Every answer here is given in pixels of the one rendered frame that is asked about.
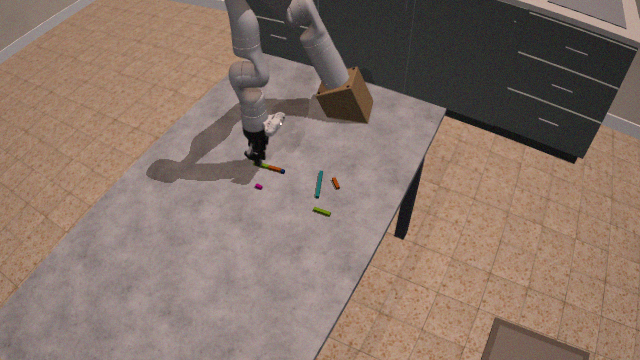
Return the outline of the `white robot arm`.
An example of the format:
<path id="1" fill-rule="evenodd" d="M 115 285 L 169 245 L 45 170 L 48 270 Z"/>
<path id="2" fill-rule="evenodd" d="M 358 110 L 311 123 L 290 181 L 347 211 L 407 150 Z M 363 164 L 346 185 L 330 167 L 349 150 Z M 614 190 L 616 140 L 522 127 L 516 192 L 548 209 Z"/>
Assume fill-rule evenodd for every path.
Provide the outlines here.
<path id="1" fill-rule="evenodd" d="M 224 0 L 229 16 L 233 52 L 250 61 L 234 62 L 229 80 L 241 109 L 242 127 L 249 132 L 265 129 L 272 137 L 285 121 L 285 114 L 267 114 L 261 89 L 270 77 L 261 45 L 257 18 L 246 0 Z M 326 89 L 335 89 L 349 79 L 348 70 L 336 50 L 313 0 L 262 0 L 290 28 L 312 24 L 300 36 L 300 42 Z M 287 9 L 288 7 L 288 9 Z M 344 65 L 343 65 L 344 64 Z"/>

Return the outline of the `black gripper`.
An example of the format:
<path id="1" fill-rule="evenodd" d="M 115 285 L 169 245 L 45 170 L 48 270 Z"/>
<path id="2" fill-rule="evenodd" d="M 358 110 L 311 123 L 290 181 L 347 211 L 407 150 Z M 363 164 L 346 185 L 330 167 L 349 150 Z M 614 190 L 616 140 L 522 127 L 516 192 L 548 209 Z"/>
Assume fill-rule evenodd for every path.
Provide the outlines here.
<path id="1" fill-rule="evenodd" d="M 265 150 L 266 150 L 266 145 L 268 145 L 268 141 L 269 141 L 269 137 L 268 136 L 266 137 L 265 135 L 265 129 L 259 132 L 249 132 L 243 128 L 243 133 L 245 137 L 248 139 L 248 146 L 249 146 L 248 151 L 245 151 L 244 155 L 249 160 L 254 161 L 256 166 L 261 167 L 262 160 L 266 159 Z M 263 144 L 262 144 L 262 140 L 263 140 Z M 255 155 L 255 153 L 257 154 Z"/>

